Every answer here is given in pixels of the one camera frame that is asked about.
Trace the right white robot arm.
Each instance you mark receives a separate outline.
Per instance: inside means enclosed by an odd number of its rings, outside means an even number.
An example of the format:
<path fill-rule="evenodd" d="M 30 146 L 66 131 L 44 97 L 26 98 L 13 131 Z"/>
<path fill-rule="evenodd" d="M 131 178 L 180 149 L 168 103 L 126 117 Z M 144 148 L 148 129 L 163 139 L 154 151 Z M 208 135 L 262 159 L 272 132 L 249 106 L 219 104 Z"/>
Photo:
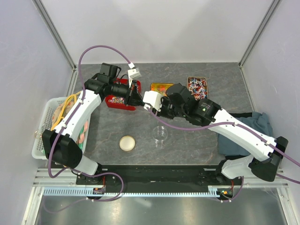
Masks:
<path fill-rule="evenodd" d="M 273 182 L 278 172 L 288 140 L 274 138 L 255 131 L 234 118 L 217 103 L 204 98 L 196 100 L 187 87 L 180 83 L 166 90 L 166 95 L 156 94 L 151 103 L 156 116 L 174 119 L 185 118 L 189 123 L 207 127 L 249 152 L 249 156 L 223 160 L 215 172 L 215 180 L 226 184 L 231 179 L 254 175 Z"/>

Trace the aluminium frame rail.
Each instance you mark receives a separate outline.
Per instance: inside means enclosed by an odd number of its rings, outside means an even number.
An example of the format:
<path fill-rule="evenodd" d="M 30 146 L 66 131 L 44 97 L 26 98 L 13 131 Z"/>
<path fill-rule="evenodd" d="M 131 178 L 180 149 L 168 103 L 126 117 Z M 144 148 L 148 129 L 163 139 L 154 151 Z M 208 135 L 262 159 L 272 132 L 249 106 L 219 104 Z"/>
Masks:
<path fill-rule="evenodd" d="M 69 169 L 63 171 L 57 178 L 50 178 L 46 168 L 39 168 L 35 175 L 34 187 L 75 187 L 76 176 Z M 263 181 L 255 176 L 245 177 L 245 188 L 287 188 L 287 181 L 276 177 L 273 182 Z"/>

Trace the gold gummy tin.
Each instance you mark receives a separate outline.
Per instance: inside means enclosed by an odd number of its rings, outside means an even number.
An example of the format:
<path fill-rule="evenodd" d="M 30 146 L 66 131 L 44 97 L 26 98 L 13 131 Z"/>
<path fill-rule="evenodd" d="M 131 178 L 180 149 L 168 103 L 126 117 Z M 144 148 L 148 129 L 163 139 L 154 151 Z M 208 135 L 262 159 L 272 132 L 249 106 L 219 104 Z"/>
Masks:
<path fill-rule="evenodd" d="M 159 94 L 166 96 L 166 90 L 173 86 L 174 83 L 158 83 L 154 82 L 150 85 L 150 90 L 158 92 Z"/>

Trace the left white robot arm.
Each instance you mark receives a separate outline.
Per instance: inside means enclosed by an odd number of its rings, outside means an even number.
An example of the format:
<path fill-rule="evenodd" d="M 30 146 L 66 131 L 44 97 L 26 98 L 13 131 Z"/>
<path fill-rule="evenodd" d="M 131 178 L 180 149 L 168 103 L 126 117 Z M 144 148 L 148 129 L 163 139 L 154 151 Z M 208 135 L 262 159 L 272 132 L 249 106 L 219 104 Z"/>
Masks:
<path fill-rule="evenodd" d="M 136 80 L 140 71 L 132 63 L 129 66 L 127 83 L 121 84 L 117 80 L 120 67 L 103 63 L 99 73 L 84 83 L 78 100 L 65 118 L 54 130 L 46 129 L 42 133 L 45 156 L 50 163 L 55 162 L 86 174 L 87 180 L 92 184 L 102 181 L 101 165 L 84 156 L 76 142 L 85 122 L 107 96 L 122 97 L 126 105 L 144 105 Z"/>

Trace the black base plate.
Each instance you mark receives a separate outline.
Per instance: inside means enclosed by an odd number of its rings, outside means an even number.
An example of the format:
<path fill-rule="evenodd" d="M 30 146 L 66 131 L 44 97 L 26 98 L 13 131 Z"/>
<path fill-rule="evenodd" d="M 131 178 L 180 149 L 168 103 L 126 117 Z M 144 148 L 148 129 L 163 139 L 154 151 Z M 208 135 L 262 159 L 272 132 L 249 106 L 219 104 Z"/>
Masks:
<path fill-rule="evenodd" d="M 112 192 L 206 192 L 210 186 L 237 187 L 241 179 L 221 175 L 216 165 L 103 165 L 105 176 L 80 175 L 77 185 L 104 185 Z"/>

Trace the round wooden jar lid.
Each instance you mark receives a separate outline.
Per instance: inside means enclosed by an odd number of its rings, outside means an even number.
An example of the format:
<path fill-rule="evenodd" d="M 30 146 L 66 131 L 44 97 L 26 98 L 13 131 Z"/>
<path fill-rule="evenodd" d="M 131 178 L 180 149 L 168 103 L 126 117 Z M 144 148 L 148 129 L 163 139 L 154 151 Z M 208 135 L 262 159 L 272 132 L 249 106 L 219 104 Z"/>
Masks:
<path fill-rule="evenodd" d="M 124 136 L 120 139 L 119 147 L 123 151 L 131 151 L 135 147 L 135 139 L 132 136 Z"/>

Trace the white plastic basket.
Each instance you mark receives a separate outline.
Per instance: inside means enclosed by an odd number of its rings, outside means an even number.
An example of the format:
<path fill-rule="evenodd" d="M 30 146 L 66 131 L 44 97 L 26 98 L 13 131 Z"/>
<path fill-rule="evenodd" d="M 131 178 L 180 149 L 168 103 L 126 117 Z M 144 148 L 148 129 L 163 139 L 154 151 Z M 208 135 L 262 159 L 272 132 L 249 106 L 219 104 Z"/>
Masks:
<path fill-rule="evenodd" d="M 47 160 L 45 156 L 43 141 L 42 141 L 42 133 L 46 129 L 48 130 L 51 129 L 52 117 L 54 111 L 57 109 L 59 105 L 63 104 L 65 100 L 66 97 L 58 97 L 58 98 L 52 98 L 46 103 L 41 122 L 39 124 L 37 131 L 35 132 L 35 141 L 31 153 L 35 159 Z M 83 153 L 85 152 L 89 125 L 90 125 L 90 118 L 88 118 L 88 120 L 85 122 L 84 126 L 82 127 L 77 140 L 78 145 L 81 148 Z"/>

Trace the red candy tray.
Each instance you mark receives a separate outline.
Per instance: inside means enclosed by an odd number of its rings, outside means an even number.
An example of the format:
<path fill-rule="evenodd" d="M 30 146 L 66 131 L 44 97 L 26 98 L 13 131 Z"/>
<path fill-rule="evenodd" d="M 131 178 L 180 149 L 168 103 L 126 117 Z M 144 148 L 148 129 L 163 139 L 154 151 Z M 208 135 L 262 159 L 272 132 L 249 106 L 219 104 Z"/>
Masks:
<path fill-rule="evenodd" d="M 119 84 L 127 84 L 128 80 L 124 78 L 117 78 L 115 83 Z M 139 93 L 141 93 L 141 83 L 140 81 L 136 80 L 137 84 L 137 90 Z M 128 111 L 135 111 L 136 107 L 131 105 L 125 105 L 125 97 L 116 97 L 114 95 L 108 95 L 105 98 L 105 103 L 107 107 L 109 108 L 115 108 L 115 109 L 122 109 L 122 110 L 128 110 Z"/>

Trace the yellow clothes hanger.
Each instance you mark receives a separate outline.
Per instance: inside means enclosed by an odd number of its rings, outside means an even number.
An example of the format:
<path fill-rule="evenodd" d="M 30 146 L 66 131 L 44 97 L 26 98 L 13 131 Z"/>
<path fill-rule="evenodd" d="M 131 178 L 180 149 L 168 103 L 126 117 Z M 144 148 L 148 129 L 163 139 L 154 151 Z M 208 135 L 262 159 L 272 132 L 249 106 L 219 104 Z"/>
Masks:
<path fill-rule="evenodd" d="M 52 115 L 51 131 L 54 130 L 54 128 L 65 118 L 68 112 L 72 109 L 80 93 L 81 92 L 78 92 L 76 94 L 68 96 L 66 100 L 55 109 Z"/>

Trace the gold lollipop tin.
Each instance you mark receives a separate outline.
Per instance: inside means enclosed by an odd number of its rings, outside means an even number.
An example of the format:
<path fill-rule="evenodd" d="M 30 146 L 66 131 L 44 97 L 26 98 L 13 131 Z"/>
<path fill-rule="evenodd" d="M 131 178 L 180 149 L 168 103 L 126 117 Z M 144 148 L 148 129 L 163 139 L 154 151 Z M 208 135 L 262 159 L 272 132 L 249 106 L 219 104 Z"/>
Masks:
<path fill-rule="evenodd" d="M 208 85 L 205 77 L 188 77 L 187 88 L 196 100 L 208 98 Z"/>

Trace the clear glass jar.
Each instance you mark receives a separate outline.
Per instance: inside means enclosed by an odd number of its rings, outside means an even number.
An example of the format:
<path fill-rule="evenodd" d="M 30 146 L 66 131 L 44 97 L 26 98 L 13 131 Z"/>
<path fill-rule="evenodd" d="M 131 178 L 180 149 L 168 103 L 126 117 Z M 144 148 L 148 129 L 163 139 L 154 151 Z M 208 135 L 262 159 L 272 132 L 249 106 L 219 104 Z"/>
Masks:
<path fill-rule="evenodd" d="M 167 129 L 163 126 L 156 126 L 152 131 L 152 135 L 156 147 L 162 149 L 166 139 L 168 138 Z"/>

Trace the patterned pink cloth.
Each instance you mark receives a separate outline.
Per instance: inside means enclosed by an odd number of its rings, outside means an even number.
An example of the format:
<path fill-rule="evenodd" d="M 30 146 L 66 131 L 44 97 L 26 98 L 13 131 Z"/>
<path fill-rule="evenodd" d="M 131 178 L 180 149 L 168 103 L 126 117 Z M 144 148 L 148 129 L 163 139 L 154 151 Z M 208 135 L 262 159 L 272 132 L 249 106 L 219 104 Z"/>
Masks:
<path fill-rule="evenodd" d="M 62 103 L 60 103 L 54 112 L 51 114 L 51 127 L 50 129 L 45 129 L 42 134 L 42 141 L 44 146 L 44 153 L 45 157 L 48 159 L 51 146 L 47 143 L 47 135 L 51 135 L 51 131 L 66 117 L 66 115 L 70 112 L 73 108 L 74 104 L 76 103 L 77 98 L 75 95 L 67 97 Z M 81 128 L 79 132 L 79 136 L 77 138 L 77 145 L 81 150 L 83 150 L 85 136 L 88 129 L 88 121 L 85 122 L 84 126 Z"/>

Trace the folded blue-grey cloth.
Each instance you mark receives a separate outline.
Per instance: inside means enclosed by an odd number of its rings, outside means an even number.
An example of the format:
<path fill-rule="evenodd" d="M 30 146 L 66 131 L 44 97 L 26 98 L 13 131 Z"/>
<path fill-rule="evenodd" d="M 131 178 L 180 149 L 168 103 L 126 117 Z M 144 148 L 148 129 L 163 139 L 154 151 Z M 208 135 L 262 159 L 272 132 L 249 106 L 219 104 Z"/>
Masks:
<path fill-rule="evenodd" d="M 261 113 L 261 114 L 262 114 L 262 116 L 259 118 L 259 124 L 263 127 L 262 134 L 267 135 L 267 136 L 273 136 L 273 129 L 270 124 L 268 115 L 265 113 Z"/>

